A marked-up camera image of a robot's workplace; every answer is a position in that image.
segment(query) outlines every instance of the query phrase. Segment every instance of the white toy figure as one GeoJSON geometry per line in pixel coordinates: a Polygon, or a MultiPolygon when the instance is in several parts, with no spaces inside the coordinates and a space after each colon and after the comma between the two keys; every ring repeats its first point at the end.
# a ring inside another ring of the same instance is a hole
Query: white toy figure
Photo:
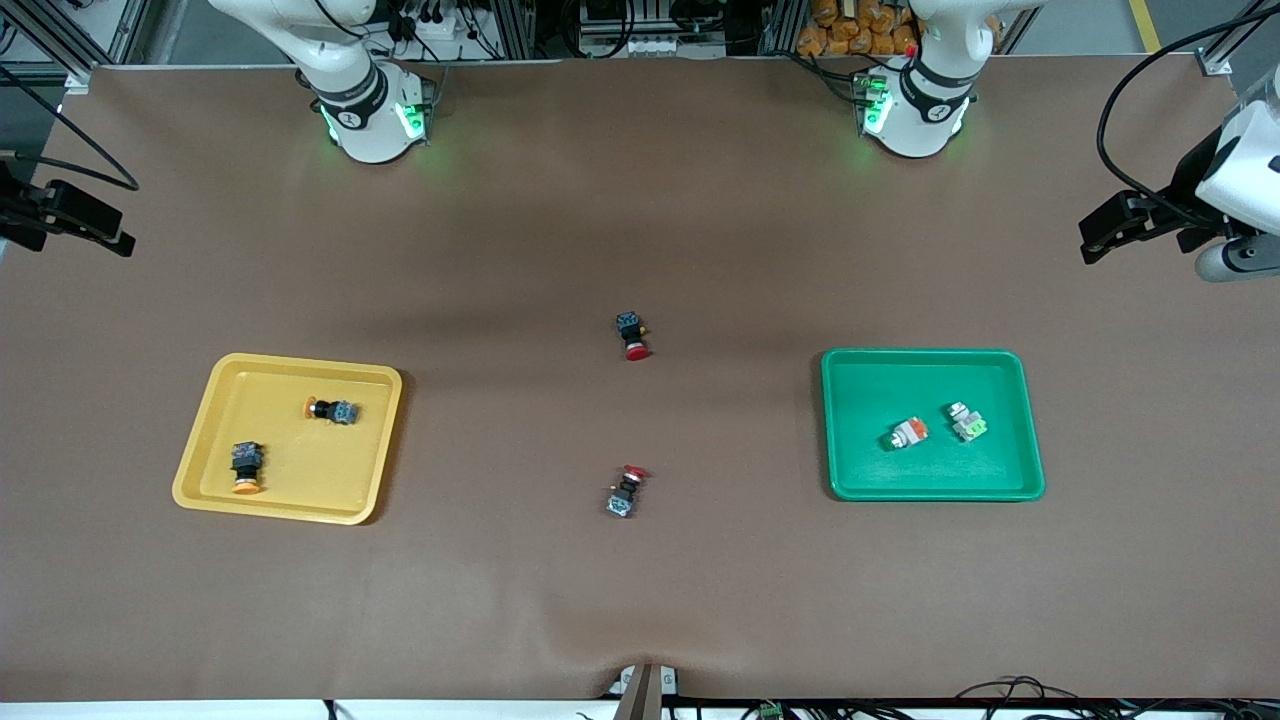
{"type": "Polygon", "coordinates": [[[901,450],[927,437],[929,437],[929,428],[924,427],[924,421],[919,418],[908,418],[905,423],[897,425],[893,428],[893,432],[884,436],[884,447],[888,450],[901,450]]]}
{"type": "Polygon", "coordinates": [[[964,402],[956,402],[951,407],[947,407],[947,414],[955,420],[951,429],[960,436],[963,442],[969,442],[987,432],[987,421],[978,413],[969,410],[964,402]]]}

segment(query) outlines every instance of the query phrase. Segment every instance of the white and green toy figure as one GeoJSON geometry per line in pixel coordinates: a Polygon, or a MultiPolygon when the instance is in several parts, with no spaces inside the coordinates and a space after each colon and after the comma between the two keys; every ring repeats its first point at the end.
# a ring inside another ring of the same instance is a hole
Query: white and green toy figure
{"type": "Polygon", "coordinates": [[[951,407],[947,407],[947,415],[951,415],[951,419],[955,421],[951,429],[964,442],[969,442],[987,432],[987,421],[982,419],[980,414],[969,410],[964,402],[956,402],[951,407]]]}

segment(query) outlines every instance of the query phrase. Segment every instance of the tray rim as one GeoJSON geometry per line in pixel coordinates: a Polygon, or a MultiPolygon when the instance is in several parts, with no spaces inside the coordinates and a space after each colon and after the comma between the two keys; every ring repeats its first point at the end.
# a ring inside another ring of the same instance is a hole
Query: tray rim
{"type": "Polygon", "coordinates": [[[390,451],[392,433],[396,428],[396,418],[399,413],[399,400],[401,392],[404,387],[404,380],[401,378],[399,370],[392,368],[390,365],[370,365],[364,363],[344,363],[340,360],[315,360],[311,357],[292,357],[287,355],[261,355],[256,352],[232,352],[224,355],[214,364],[214,369],[209,372],[209,380],[205,383],[205,392],[200,398],[200,407],[196,410],[196,418],[191,423],[191,432],[187,436],[187,445],[182,451],[182,460],[178,462],[178,471],[173,478],[173,486],[170,487],[170,495],[174,502],[187,510],[207,510],[210,512],[229,512],[233,515],[252,515],[257,518],[279,518],[284,520],[305,520],[311,523],[328,523],[332,525],[358,525],[369,519],[374,514],[374,509],[378,505],[378,496],[381,492],[383,475],[387,465],[387,455],[390,451]],[[390,386],[390,401],[387,405],[387,419],[384,420],[385,428],[379,441],[378,446],[378,460],[374,464],[374,478],[369,486],[369,501],[365,507],[356,512],[355,515],[337,516],[328,512],[321,512],[317,510],[289,510],[279,511],[269,507],[257,507],[252,505],[228,505],[220,501],[200,500],[188,497],[182,492],[183,479],[187,473],[191,471],[191,464],[196,451],[196,443],[200,439],[201,428],[204,427],[205,416],[209,414],[214,404],[214,391],[218,387],[218,382],[221,378],[223,372],[225,372],[228,365],[233,363],[262,363],[266,365],[276,365],[280,368],[310,368],[310,369],[330,369],[330,370],[355,370],[358,369],[365,373],[378,373],[385,375],[390,386]]]}
{"type": "Polygon", "coordinates": [[[832,347],[822,354],[822,405],[823,405],[823,425],[826,425],[827,436],[827,483],[831,487],[831,492],[846,502],[1036,502],[1044,497],[1044,462],[1039,456],[1039,438],[1036,436],[1036,416],[1032,413],[1030,402],[1030,389],[1027,387],[1027,370],[1023,366],[1023,360],[1012,351],[1004,347],[832,347]],[[1012,368],[1018,373],[1018,378],[1021,380],[1021,393],[1019,397],[1019,404],[1025,411],[1028,421],[1028,437],[1030,439],[1032,447],[1036,450],[1036,462],[1034,462],[1034,477],[1032,478],[1029,492],[1004,492],[1004,493],[986,493],[975,495],[973,497],[956,498],[956,497],[940,497],[937,495],[922,493],[916,497],[910,498],[890,498],[883,496],[864,496],[860,493],[846,493],[842,492],[836,483],[836,465],[832,461],[832,447],[836,442],[832,418],[832,389],[831,389],[831,369],[833,364],[833,357],[841,354],[865,354],[865,355],[950,355],[950,354],[965,354],[965,355],[991,355],[991,356],[1004,356],[1012,361],[1012,368]]]}

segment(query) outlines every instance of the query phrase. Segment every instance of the brown table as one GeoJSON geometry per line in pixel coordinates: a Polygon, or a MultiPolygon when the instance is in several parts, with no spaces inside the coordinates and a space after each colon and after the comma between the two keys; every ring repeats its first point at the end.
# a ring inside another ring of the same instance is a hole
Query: brown table
{"type": "MultiPolygon", "coordinates": [[[[924,161],[781,60],[460,68],[387,167],[285,70],[96,73],[68,111],[143,191],[84,184],[140,245],[3,263],[0,697],[584,697],[640,660],[701,696],[1280,694],[1280,286],[1076,250],[1133,61],[1001,58],[924,161]],[[1044,498],[833,501],[833,346],[1018,352],[1044,498]],[[412,379],[370,524],[174,505],[232,351],[412,379]]],[[[1161,183],[1230,101],[1158,64],[1117,160],[1161,183]]]]}

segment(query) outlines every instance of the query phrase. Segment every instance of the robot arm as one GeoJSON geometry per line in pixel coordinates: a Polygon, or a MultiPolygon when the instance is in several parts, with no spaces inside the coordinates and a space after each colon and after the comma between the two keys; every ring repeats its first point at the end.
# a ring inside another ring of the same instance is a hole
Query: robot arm
{"type": "Polygon", "coordinates": [[[385,163],[425,140],[431,104],[424,97],[434,96],[434,83],[394,63],[374,61],[362,38],[344,29],[367,22],[374,0],[210,3],[298,65],[320,99],[329,136],[353,159],[385,163]]]}
{"type": "Polygon", "coordinates": [[[1157,192],[1184,214],[1125,190],[1080,220],[1085,264],[1130,242],[1174,231],[1183,252],[1222,238],[1196,260],[1210,282],[1280,275],[1280,68],[1258,81],[1228,113],[1222,126],[1178,164],[1157,192]]]}
{"type": "Polygon", "coordinates": [[[870,70],[874,97],[861,110],[863,132],[906,158],[942,150],[969,108],[969,91],[987,64],[995,37],[987,18],[1046,0],[911,0],[928,23],[920,49],[896,68],[870,70]]]}

